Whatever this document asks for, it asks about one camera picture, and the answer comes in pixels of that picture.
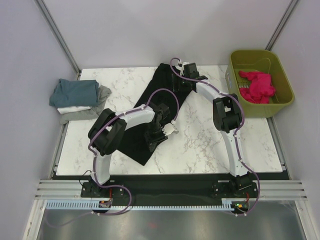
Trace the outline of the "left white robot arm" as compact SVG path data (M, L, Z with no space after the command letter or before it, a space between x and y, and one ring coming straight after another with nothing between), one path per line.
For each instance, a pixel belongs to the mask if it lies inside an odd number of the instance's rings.
M169 107L142 104L139 107L116 113L109 108L102 111L88 133L90 140L88 150L94 155L91 178L94 181L92 191L99 197L110 191L107 182L110 179L112 154L121 145L125 132L133 127L147 124L142 131L144 145L152 153L159 144L168 139L164 132L165 120L170 116Z

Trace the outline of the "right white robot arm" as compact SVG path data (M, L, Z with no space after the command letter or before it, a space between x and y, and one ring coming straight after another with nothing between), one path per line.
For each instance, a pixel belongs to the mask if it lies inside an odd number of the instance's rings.
M199 74L195 63L183 62L177 57L171 59L171 61L174 60L177 60L177 66L180 68L180 73L173 71L177 80L182 80L182 84L191 87L212 103L213 124L220 131L225 143L229 173L236 179L247 175L241 138L238 136L245 118L237 95L223 92L212 85L206 76Z

